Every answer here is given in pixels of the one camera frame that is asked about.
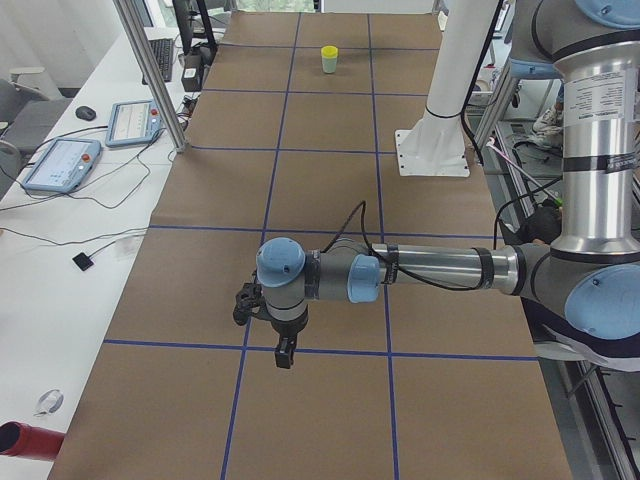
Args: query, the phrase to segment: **black mouse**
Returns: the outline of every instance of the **black mouse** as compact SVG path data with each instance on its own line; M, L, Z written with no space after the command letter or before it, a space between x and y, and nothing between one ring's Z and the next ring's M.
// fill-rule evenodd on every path
M96 118L96 111L91 107L82 105L81 107L76 108L76 117L90 122L91 120Z

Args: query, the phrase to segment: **cup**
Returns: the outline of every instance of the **cup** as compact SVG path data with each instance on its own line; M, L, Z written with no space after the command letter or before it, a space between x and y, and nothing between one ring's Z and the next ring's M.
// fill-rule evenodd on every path
M0 427L0 455L54 461L64 433L8 422Z
M333 73L338 66L338 47L333 45L325 45L320 49L322 55L322 71L324 73Z

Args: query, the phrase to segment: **keyboard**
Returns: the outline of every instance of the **keyboard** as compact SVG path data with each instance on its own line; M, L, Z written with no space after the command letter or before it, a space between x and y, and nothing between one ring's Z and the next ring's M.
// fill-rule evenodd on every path
M151 50L153 56L156 57L158 67L160 67L160 73L162 79L165 82L171 81L171 72L173 70L173 39L172 38L159 38L157 40L149 40L151 44ZM142 79L144 85L147 84L145 79Z

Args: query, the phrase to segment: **red mug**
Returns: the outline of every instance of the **red mug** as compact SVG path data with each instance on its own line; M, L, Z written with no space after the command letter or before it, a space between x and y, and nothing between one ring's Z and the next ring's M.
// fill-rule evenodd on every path
M0 455L53 461L63 440L61 432L8 422L0 427Z

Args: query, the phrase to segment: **white table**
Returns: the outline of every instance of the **white table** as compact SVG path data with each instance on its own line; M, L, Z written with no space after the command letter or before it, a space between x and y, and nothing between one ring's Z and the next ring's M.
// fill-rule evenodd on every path
M150 29L150 38L174 38L176 29ZM185 95L176 61L167 88L176 108ZM50 136L92 125L106 125L115 102L150 99L141 73L123 34L100 62ZM93 122L75 117L88 105L97 112ZM87 134L104 141L105 131ZM127 162L142 147L105 148L88 181ZM106 210L87 200L57 198L26 208L0 212L0 227L58 242L82 240L129 228L146 227L171 169L167 155L173 144L167 133L142 160L151 175L119 208ZM144 176L137 162L96 182L79 195L115 204ZM0 208L32 201L14 185ZM85 245L47 246L9 232L0 236L0 423L20 421L66 431L76 410L96 354L133 266L140 238L128 253L122 244L100 252L95 265L82 272L72 262L81 251L90 254L113 239ZM50 389L64 393L60 410L35 417L38 398ZM44 479L51 463L0 456L3 480Z

